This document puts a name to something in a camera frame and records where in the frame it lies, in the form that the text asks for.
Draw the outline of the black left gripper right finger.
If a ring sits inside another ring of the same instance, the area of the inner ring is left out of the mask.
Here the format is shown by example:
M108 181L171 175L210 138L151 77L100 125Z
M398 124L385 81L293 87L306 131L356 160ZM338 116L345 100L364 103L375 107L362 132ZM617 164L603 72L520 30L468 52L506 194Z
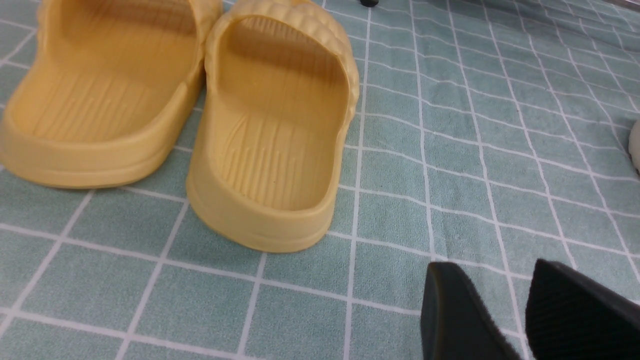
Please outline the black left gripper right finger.
M538 259L525 308L537 360L637 360L637 303L555 261Z

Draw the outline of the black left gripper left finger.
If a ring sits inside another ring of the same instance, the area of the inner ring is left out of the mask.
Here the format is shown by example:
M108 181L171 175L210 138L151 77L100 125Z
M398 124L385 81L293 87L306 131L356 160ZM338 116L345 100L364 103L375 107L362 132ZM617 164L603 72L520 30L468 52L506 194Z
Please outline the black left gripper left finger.
M425 360L519 360L473 282L453 262L427 266L420 315Z

